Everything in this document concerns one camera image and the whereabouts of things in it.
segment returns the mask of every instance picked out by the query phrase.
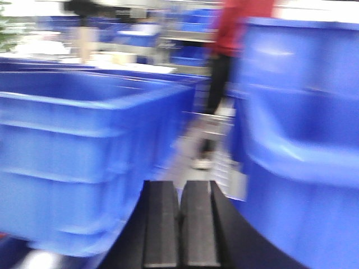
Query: blue plastic crate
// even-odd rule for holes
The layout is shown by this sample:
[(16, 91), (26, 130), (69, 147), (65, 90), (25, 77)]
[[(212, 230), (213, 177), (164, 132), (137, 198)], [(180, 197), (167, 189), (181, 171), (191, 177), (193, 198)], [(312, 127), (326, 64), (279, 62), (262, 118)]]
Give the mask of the blue plastic crate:
[(234, 68), (243, 137), (233, 139), (249, 157), (237, 206), (314, 269), (359, 266), (358, 30), (252, 18)]
[(126, 34), (124, 32), (119, 33), (114, 39), (115, 43), (123, 45), (131, 45), (138, 47), (155, 47), (157, 42), (158, 35), (138, 35), (138, 34)]
[(0, 72), (8, 71), (31, 71), (32, 69), (65, 69), (65, 68), (83, 68), (91, 69), (93, 66), (87, 66), (84, 64), (63, 64), (63, 63), (31, 63), (31, 62), (2, 62), (0, 61)]
[(64, 72), (0, 82), (0, 230), (63, 254), (102, 251), (140, 193), (169, 83)]
[(184, 66), (204, 66), (208, 57), (208, 50), (203, 47), (184, 46), (171, 54), (171, 63)]
[(193, 75), (161, 75), (153, 73), (132, 72), (123, 70), (94, 69), (91, 72), (106, 73), (109, 75), (125, 77), (141, 77), (156, 80), (173, 81), (188, 87), (188, 90), (179, 91), (178, 94), (169, 95), (165, 99), (164, 117), (159, 126), (159, 139), (154, 156), (155, 166), (163, 166), (174, 150), (174, 143), (181, 135), (193, 114), (187, 112), (202, 112), (204, 95), (208, 91), (209, 78)]
[(139, 47), (155, 47), (160, 26), (157, 24), (136, 24), (125, 31), (118, 31), (115, 42)]

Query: metal shelf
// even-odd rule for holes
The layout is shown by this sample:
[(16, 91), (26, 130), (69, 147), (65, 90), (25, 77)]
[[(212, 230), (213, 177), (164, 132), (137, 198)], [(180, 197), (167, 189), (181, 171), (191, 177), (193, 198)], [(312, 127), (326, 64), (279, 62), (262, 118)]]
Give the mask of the metal shelf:
[(200, 67), (200, 66), (182, 66), (179, 64), (173, 63), (161, 63), (159, 66), (166, 66), (166, 67), (173, 67), (177, 69), (177, 73), (185, 73), (185, 74), (194, 74), (200, 76), (209, 76), (210, 69), (207, 66)]
[(167, 30), (162, 35), (162, 38), (170, 40), (182, 40), (182, 41), (193, 41), (201, 43), (211, 43), (213, 33), (203, 33), (203, 32), (188, 32), (188, 31), (178, 31), (178, 30)]
[(153, 57), (156, 54), (156, 48), (122, 45), (115, 43), (98, 43), (98, 49), (115, 51), (115, 52), (133, 53), (136, 55), (146, 56), (146, 57)]
[(177, 40), (177, 41), (189, 41), (189, 42), (198, 42), (198, 43), (214, 43), (213, 40), (205, 39), (191, 39), (191, 38), (179, 38), (179, 37), (169, 37), (169, 36), (160, 36), (161, 39), (165, 40)]

